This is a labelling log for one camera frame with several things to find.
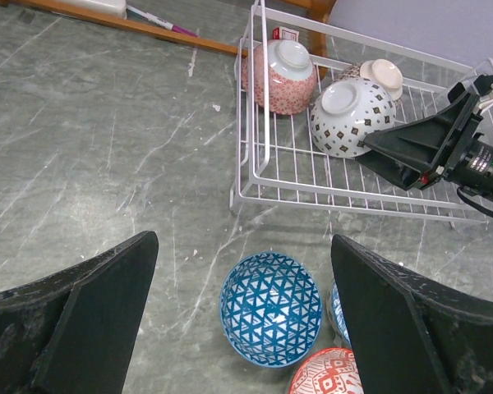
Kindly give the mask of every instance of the marble surface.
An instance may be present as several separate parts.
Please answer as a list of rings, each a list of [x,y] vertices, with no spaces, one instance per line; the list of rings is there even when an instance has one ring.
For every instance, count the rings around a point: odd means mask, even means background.
[[[247,20],[239,0],[136,5],[230,43]],[[22,12],[0,8],[0,291],[156,231],[159,260],[125,393],[283,392],[293,369],[249,364],[219,324],[223,279],[258,251],[302,261],[325,295],[330,237],[341,233],[493,300],[493,222],[452,227],[254,204],[234,217],[232,58],[41,12],[26,23]],[[372,54],[335,48],[333,57],[353,62]],[[317,350],[334,339],[323,324]]]

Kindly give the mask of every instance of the blue patterned bowl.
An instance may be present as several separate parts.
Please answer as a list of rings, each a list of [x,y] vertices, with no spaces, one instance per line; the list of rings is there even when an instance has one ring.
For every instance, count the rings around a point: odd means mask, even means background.
[[[348,337],[347,325],[343,317],[342,305],[339,300],[338,287],[336,282],[332,282],[332,287],[327,293],[327,317],[329,318],[332,328],[342,337],[342,339],[351,346],[351,341]]]
[[[254,254],[236,265],[221,288],[219,311],[233,348],[263,367],[299,361],[320,332],[318,287],[304,267],[285,254]]]

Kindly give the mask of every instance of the marker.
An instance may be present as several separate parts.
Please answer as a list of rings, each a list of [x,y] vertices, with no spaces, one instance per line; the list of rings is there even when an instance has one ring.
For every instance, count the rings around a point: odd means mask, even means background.
[[[176,33],[191,35],[192,37],[197,37],[196,33],[193,33],[190,30],[183,29],[180,26],[175,26],[174,24],[167,22],[164,19],[160,19],[157,16],[150,14],[149,12],[141,11],[132,6],[126,6],[126,9],[142,18],[145,18],[147,21],[151,23],[155,23],[156,25],[164,27],[166,30],[174,31]]]

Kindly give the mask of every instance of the bowl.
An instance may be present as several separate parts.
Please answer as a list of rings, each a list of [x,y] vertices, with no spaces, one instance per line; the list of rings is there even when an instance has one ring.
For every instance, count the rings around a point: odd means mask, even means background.
[[[335,158],[355,158],[367,153],[363,140],[375,131],[390,128],[396,106],[389,93],[367,78],[334,82],[311,110],[314,145]]]
[[[347,325],[345,324],[345,318],[343,317],[342,305],[339,300],[336,281],[332,281],[332,286],[327,293],[326,309],[327,318],[329,319],[330,325],[336,333],[341,336],[343,344],[347,344],[350,348],[351,341],[348,337]]]
[[[243,259],[221,288],[219,312],[232,347],[253,364],[279,368],[312,348],[321,326],[321,298],[312,276],[285,254]]]
[[[316,89],[316,68],[309,52],[296,41],[273,39],[267,43],[271,112],[294,115],[306,110]],[[254,48],[254,100],[265,106],[263,45]],[[248,91],[249,57],[242,62],[241,82]]]
[[[376,59],[354,64],[337,74],[333,81],[337,82],[359,76],[378,82],[387,90],[395,103],[400,101],[403,92],[403,75],[394,63],[385,59]]]
[[[286,393],[363,394],[354,353],[336,347],[318,351],[299,368]]]

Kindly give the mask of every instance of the white wire rack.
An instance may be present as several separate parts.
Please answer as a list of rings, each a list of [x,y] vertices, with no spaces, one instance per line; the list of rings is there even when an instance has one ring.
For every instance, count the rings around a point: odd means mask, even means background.
[[[262,41],[254,40],[255,19],[261,19]],[[251,53],[258,44],[266,54],[266,21],[277,21],[333,37],[383,49],[418,61],[458,71],[463,78],[493,73],[493,61],[487,60],[471,68],[455,62],[420,53],[408,48],[372,39],[360,34],[310,21],[299,16],[265,7],[264,0],[256,0],[251,8],[245,34],[239,48]],[[312,56],[319,70],[329,69],[328,75],[317,81],[318,90],[328,86],[338,70],[348,63],[325,57]],[[253,58],[249,57],[250,86],[253,91]],[[236,72],[241,70],[241,56],[237,57]],[[268,96],[268,64],[265,64],[265,102]],[[445,108],[448,87],[431,85],[419,80],[404,80],[403,97],[399,104],[397,123],[416,121]],[[493,108],[485,115],[479,131],[493,144]],[[404,191],[352,159],[331,158],[317,150],[309,133],[309,109],[304,113],[283,117],[264,111],[254,103],[237,78],[237,156],[236,174],[230,190],[230,209],[236,212],[242,202],[282,204],[300,208],[329,211],[373,213],[407,218],[424,218],[450,222],[484,222],[486,218],[457,197],[455,186],[441,182],[430,189]],[[490,207],[491,203],[480,200]]]

